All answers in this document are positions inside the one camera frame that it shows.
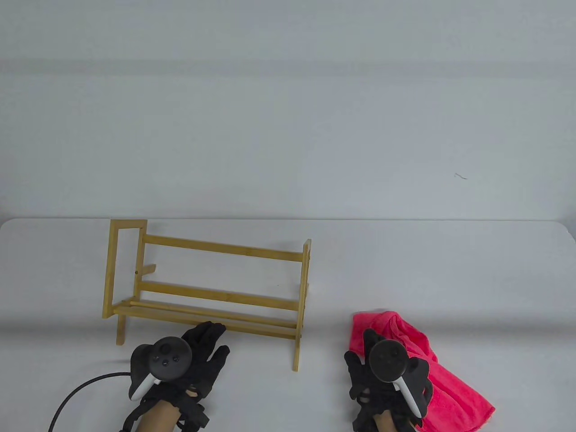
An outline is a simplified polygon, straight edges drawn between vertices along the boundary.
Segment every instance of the rack leg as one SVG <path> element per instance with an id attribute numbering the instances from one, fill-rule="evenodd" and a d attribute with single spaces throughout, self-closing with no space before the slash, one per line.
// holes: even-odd
<path id="1" fill-rule="evenodd" d="M 126 315 L 118 315 L 118 328 L 116 330 L 116 345 L 124 345 L 126 339 Z"/>

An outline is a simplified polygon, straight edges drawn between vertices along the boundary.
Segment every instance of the vr controller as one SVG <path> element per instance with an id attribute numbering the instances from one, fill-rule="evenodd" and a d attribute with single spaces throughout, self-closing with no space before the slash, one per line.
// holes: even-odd
<path id="1" fill-rule="evenodd" d="M 136 347 L 130 357 L 130 400 L 140 400 L 154 384 L 180 378 L 190 367 L 192 350 L 184 339 L 167 336 Z"/>
<path id="2" fill-rule="evenodd" d="M 432 383 L 428 380 L 428 362 L 409 358 L 400 342 L 384 339 L 373 346 L 369 363 L 377 379 L 391 382 L 394 389 L 400 391 L 410 411 L 418 419 L 426 416 L 433 391 Z"/>

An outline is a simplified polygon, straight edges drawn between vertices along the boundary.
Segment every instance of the glove finger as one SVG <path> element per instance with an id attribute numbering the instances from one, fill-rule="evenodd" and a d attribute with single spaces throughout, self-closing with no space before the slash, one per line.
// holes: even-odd
<path id="1" fill-rule="evenodd" d="M 214 379 L 218 377 L 218 374 L 226 364 L 228 354 L 230 354 L 228 345 L 219 346 L 212 358 L 207 362 L 210 365 L 210 369 L 215 373 Z"/>
<path id="2" fill-rule="evenodd" d="M 364 363 L 368 363 L 368 358 L 370 357 L 370 352 L 376 343 L 384 340 L 374 329 L 368 328 L 364 330 Z"/>
<path id="3" fill-rule="evenodd" d="M 432 400 L 432 395 L 434 394 L 434 386 L 430 380 L 426 380 L 426 386 L 424 387 L 424 400 L 428 405 Z"/>
<path id="4" fill-rule="evenodd" d="M 184 339 L 188 344 L 192 347 L 195 347 L 200 339 L 206 333 L 208 329 L 213 325 L 212 321 L 205 321 L 204 323 L 198 324 L 196 327 L 191 328 L 186 333 L 182 335 L 182 339 Z"/>
<path id="5" fill-rule="evenodd" d="M 350 369 L 359 369 L 362 367 L 360 357 L 353 351 L 346 351 L 344 353 L 344 361 L 348 365 L 348 371 L 350 371 Z"/>
<path id="6" fill-rule="evenodd" d="M 418 367 L 419 364 L 420 360 L 418 359 L 418 357 L 410 357 L 408 359 L 408 367 L 406 368 L 406 371 L 412 372 L 414 369 Z"/>
<path id="7" fill-rule="evenodd" d="M 210 328 L 204 332 L 200 341 L 198 341 L 198 348 L 195 353 L 192 353 L 193 361 L 195 363 L 206 362 L 210 354 L 214 351 L 216 342 L 225 331 L 225 325 L 220 323 L 212 324 Z"/>

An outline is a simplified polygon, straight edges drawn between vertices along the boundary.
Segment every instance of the wooden frame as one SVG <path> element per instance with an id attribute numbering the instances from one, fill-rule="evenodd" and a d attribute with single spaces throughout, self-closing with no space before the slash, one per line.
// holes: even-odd
<path id="1" fill-rule="evenodd" d="M 132 297 L 112 304 L 114 294 L 114 276 L 116 271 L 116 255 L 118 252 L 118 231 L 120 229 L 139 229 L 136 266 L 134 271 L 134 290 Z M 124 344 L 126 337 L 126 317 L 128 316 L 191 325 L 211 320 L 225 324 L 227 329 L 231 331 L 240 331 L 256 335 L 294 340 L 294 362 L 292 369 L 295 372 L 298 371 L 298 363 L 300 360 L 300 339 L 302 338 L 302 330 L 304 328 L 304 311 L 306 309 L 306 296 L 308 295 L 308 267 L 310 264 L 310 249 L 312 247 L 312 241 L 310 239 L 306 240 L 306 243 L 304 243 L 302 252 L 288 252 L 211 243 L 206 241 L 186 240 L 183 238 L 152 236 L 147 234 L 146 229 L 147 220 L 145 219 L 110 220 L 102 318 L 110 318 L 112 315 L 118 315 L 118 330 L 116 332 L 117 345 Z M 302 263 L 298 300 L 285 300 L 253 294 L 232 293 L 228 291 L 210 290 L 192 286 L 143 281 L 143 276 L 156 271 L 156 264 L 144 265 L 146 244 Z M 140 298 L 140 294 L 143 291 L 263 306 L 266 308 L 293 310 L 297 312 L 297 316 L 296 321 L 289 321 L 222 310 L 148 301 Z"/>

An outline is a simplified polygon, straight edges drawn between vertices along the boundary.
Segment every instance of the gloved hand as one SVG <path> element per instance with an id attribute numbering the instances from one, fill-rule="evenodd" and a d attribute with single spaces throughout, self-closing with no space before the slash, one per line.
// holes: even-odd
<path id="1" fill-rule="evenodd" d="M 196 432 L 200 427 L 205 427 L 209 419 L 198 401 L 210 393 L 230 353 L 230 348 L 222 345 L 209 359 L 218 338 L 225 331 L 223 324 L 207 321 L 184 333 L 182 339 L 192 350 L 190 367 L 180 378 L 152 386 L 142 398 L 141 405 L 153 405 L 159 400 L 165 400 L 182 413 L 182 423 L 178 423 L 178 426 L 183 432 Z M 190 396 L 187 391 L 194 392 L 197 396 Z"/>
<path id="2" fill-rule="evenodd" d="M 370 367 L 370 351 L 374 345 L 384 340 L 372 329 L 367 329 L 364 334 L 364 357 L 365 362 L 362 364 L 356 353 L 348 351 L 344 354 L 344 360 L 348 365 L 348 372 L 352 381 L 350 397 L 355 399 L 361 406 L 360 413 L 353 421 L 354 432 L 376 431 L 376 424 L 373 417 L 390 410 L 392 420 L 398 432 L 413 431 L 412 425 L 422 425 L 422 419 L 417 418 L 410 408 L 402 394 L 395 390 L 394 385 L 390 382 L 380 381 L 372 372 Z M 417 359 L 410 359 L 408 368 L 415 367 Z M 432 396 L 432 384 L 426 383 L 429 388 L 429 398 L 426 403 L 430 403 Z"/>

